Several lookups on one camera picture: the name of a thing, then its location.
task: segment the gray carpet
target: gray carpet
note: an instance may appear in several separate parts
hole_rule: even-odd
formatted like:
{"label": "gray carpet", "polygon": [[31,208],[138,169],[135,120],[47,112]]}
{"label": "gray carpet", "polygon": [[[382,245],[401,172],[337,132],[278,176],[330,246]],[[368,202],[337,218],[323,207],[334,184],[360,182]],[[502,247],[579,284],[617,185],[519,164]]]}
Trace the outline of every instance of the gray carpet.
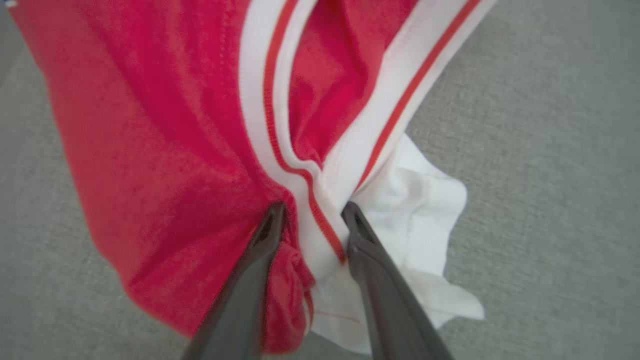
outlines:
{"label": "gray carpet", "polygon": [[[503,0],[410,134],[468,188],[464,359],[640,358],[640,2]],[[0,11],[0,359],[178,359],[93,248],[42,76]],[[282,359],[358,359],[317,336]]]}

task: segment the white trim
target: white trim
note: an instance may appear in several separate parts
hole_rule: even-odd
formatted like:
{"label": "white trim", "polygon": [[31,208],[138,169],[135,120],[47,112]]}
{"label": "white trim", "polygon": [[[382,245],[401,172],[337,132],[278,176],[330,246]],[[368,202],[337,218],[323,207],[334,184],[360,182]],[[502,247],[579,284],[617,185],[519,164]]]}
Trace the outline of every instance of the white trim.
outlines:
{"label": "white trim", "polygon": [[[441,35],[466,3],[467,0],[420,0],[389,45],[371,97],[324,162],[321,184],[335,207],[344,206],[356,190],[374,146],[396,104]],[[435,79],[493,3],[494,0],[482,0],[440,53],[405,106],[367,180],[393,151]]]}
{"label": "white trim", "polygon": [[[318,280],[330,275],[339,265],[339,260],[312,216],[306,180],[297,174],[285,171],[276,160],[269,141],[262,93],[267,53],[280,12],[285,4],[286,0],[254,0],[249,4],[240,43],[240,103],[247,135],[260,165],[262,165],[270,178],[286,187],[296,200],[300,249],[309,270]],[[297,47],[302,28],[314,4],[315,0],[301,0],[298,2],[287,26],[288,29],[283,40],[282,49],[290,51],[291,47]],[[295,31],[300,33],[297,36],[289,34]],[[291,62],[294,55],[295,50],[291,55]],[[276,65],[275,81],[281,81],[278,76],[283,76],[281,72],[278,72],[278,67],[282,68],[282,65]],[[284,76],[287,78],[287,82],[290,76],[291,73]],[[274,92],[274,102],[276,102],[276,96],[278,95]],[[281,109],[278,109],[279,107],[281,105],[274,106],[274,111],[280,113]],[[281,128],[283,126],[281,123],[282,117],[276,116],[275,119],[276,128]],[[284,154],[285,151],[282,150],[282,152],[288,163],[289,159]]]}
{"label": "white trim", "polygon": [[383,166],[385,159],[387,159],[389,155],[391,155],[391,153],[394,151],[394,149],[396,148],[396,144],[398,143],[398,141],[400,141],[400,138],[404,134],[404,131],[413,118],[413,115],[420,107],[420,104],[422,104],[422,100],[424,100],[424,98],[427,96],[427,93],[429,92],[431,87],[433,87],[436,80],[440,77],[449,61],[451,61],[462,44],[464,44],[465,40],[469,37],[469,35],[471,35],[473,30],[476,28],[476,26],[478,26],[478,24],[482,21],[484,16],[489,12],[494,4],[495,0],[480,1],[480,3],[478,3],[478,5],[476,5],[473,11],[469,14],[464,23],[460,26],[455,35],[451,38],[449,43],[444,47],[444,49],[442,49],[440,56],[438,56],[433,66],[429,69],[424,78],[422,78],[420,85],[418,85],[418,87],[415,89],[413,95],[411,96],[411,99],[404,107],[404,110],[400,115],[400,118],[398,119],[398,123],[396,124],[396,127],[387,139],[387,142],[382,148],[375,166],[369,173],[369,176],[367,176],[364,184],[366,184],[366,182],[368,182],[371,177],[375,173],[377,173],[377,171]]}
{"label": "white trim", "polygon": [[[282,46],[278,54],[278,61],[276,63],[273,82],[273,111],[275,116],[276,135],[282,157],[290,167],[303,169],[311,174],[314,179],[313,192],[318,206],[333,228],[333,231],[340,239],[342,248],[345,249],[349,230],[341,216],[342,208],[344,206],[336,208],[328,200],[326,194],[318,185],[318,181],[316,180],[321,174],[320,166],[315,161],[303,161],[298,157],[291,143],[291,130],[289,128],[289,92],[291,86],[291,75],[293,73],[293,62],[308,16],[311,14],[311,11],[313,11],[315,5],[316,0],[299,0],[295,10],[291,14],[291,19],[285,31]],[[299,223],[316,222],[310,211],[304,212],[304,215],[305,218],[299,218]],[[317,241],[316,237],[316,234],[300,233],[300,247],[303,249],[308,248],[309,250],[315,250],[317,247],[315,245],[315,241]],[[333,272],[335,267],[331,266],[327,270]]]}

